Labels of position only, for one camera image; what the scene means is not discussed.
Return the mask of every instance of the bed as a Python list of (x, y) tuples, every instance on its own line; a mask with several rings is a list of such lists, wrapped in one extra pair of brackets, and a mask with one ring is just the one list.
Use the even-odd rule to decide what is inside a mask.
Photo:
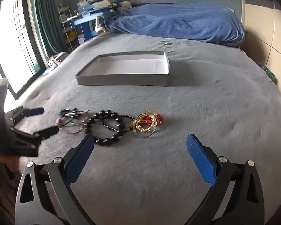
[[(95, 56), (126, 51), (165, 51), (170, 61), (169, 86), (77, 84), (75, 74)], [(131, 115), (153, 110), (164, 116), (150, 138), (137, 138), (131, 132), (118, 144), (95, 146), (71, 188), (96, 224), (184, 224), (209, 189), (186, 150), (191, 133), (232, 162), (255, 162), (265, 221), (281, 204), (281, 94), (239, 48), (104, 33), (74, 50), (24, 106), (45, 108), (43, 115), (19, 125), (29, 132), (53, 125), (63, 108), (111, 109)], [(99, 127), (96, 131), (106, 134)], [(31, 160), (42, 164), (63, 156), (83, 137), (84, 133), (60, 131), (43, 142), (39, 157), (21, 158), (22, 169)], [(217, 216), (227, 202), (225, 197)]]

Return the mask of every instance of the white box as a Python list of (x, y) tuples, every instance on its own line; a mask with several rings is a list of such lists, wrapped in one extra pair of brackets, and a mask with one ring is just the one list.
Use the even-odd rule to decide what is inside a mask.
[(167, 86), (169, 70), (165, 52), (120, 52), (95, 57), (76, 79), (85, 86)]

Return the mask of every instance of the metal screw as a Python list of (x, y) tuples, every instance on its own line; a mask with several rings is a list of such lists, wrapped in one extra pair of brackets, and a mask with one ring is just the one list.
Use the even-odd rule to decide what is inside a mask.
[(227, 162), (227, 158), (226, 157), (219, 157), (219, 160), (220, 160), (220, 162), (223, 162), (223, 163)]
[(30, 161), (30, 162), (28, 162), (28, 163), (26, 164), (26, 167), (32, 167), (32, 165), (33, 165), (33, 162)]
[(61, 157), (56, 157), (53, 162), (57, 164), (60, 163), (61, 160), (62, 160)]
[(254, 166), (255, 165), (255, 163), (253, 161), (251, 161), (251, 160), (248, 161), (248, 164), (249, 164), (249, 166)]

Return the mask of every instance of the teal curtain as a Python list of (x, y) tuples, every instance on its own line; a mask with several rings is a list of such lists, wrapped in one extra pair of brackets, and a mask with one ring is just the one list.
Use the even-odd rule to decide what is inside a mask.
[(55, 0), (34, 0), (39, 33), (47, 56), (66, 52)]

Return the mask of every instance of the blue gripper pad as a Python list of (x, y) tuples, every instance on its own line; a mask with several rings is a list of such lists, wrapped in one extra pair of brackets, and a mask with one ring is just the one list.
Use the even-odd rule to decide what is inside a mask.
[(194, 134), (187, 137), (186, 148), (204, 181), (213, 186), (216, 181), (215, 166), (203, 150), (203, 145), (194, 138)]

